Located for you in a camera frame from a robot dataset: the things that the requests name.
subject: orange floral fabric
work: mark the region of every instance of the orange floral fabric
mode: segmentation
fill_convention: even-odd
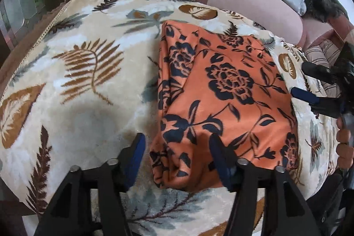
[[[166,21],[160,42],[160,132],[150,147],[161,188],[222,186],[212,133],[256,166],[298,166],[297,121],[284,80],[253,35],[226,36]]]

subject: metal bolt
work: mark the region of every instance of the metal bolt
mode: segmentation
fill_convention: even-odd
[[[116,164],[118,164],[118,162],[119,162],[119,160],[117,158],[111,158],[111,159],[107,160],[107,164],[109,166],[116,165]]]
[[[285,168],[280,166],[280,165],[276,166],[275,170],[277,170],[279,173],[284,173],[285,172]]]
[[[239,158],[237,160],[237,163],[240,165],[247,165],[249,163],[249,161],[246,158]]]
[[[77,165],[73,165],[72,167],[70,167],[70,172],[76,172],[80,169],[80,166]]]

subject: fleece blanket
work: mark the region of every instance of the fleece blanket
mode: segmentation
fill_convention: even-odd
[[[0,102],[0,176],[38,215],[70,166],[100,166],[142,132],[146,154],[135,186],[122,194],[132,230],[141,235],[222,234],[233,194],[225,188],[159,189],[153,181],[148,147],[160,125],[158,59],[166,20],[197,25],[231,42],[255,37],[288,90],[297,86],[325,95],[318,81],[302,74],[306,58],[301,52],[235,12],[193,0],[71,0],[24,58]],[[245,66],[240,62],[236,68]],[[291,101],[298,138],[284,143],[296,157],[290,173],[308,198],[335,168],[336,126],[333,119],[314,115],[306,103]],[[289,113],[282,117],[291,121]],[[254,231],[260,230],[263,196],[260,191]],[[99,217],[94,195],[92,201]]]

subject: black clamp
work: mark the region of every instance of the black clamp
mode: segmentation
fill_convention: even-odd
[[[134,185],[145,145],[145,136],[138,133],[130,147],[100,167],[81,170],[77,165],[72,166],[48,204],[34,236],[91,236],[99,229],[105,236],[137,235],[128,227],[119,193]],[[92,220],[91,189],[98,189],[99,223]]]
[[[258,188],[265,188],[262,235],[320,236],[310,208],[284,167],[256,167],[237,157],[215,133],[209,147],[222,184],[237,192],[224,236],[252,235]]]

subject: finger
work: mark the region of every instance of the finger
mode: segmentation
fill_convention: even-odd
[[[339,168],[348,169],[348,168],[352,167],[353,159],[346,159],[343,157],[339,157],[337,160],[337,164],[338,164]]]
[[[343,128],[343,121],[342,121],[341,117],[338,117],[338,119],[337,119],[337,126],[339,129]]]
[[[351,133],[349,129],[341,129],[337,132],[337,141],[341,143],[348,143]]]
[[[337,146],[336,152],[340,157],[343,157],[343,158],[346,158],[349,160],[354,158],[354,148],[349,147],[347,144],[339,143]]]

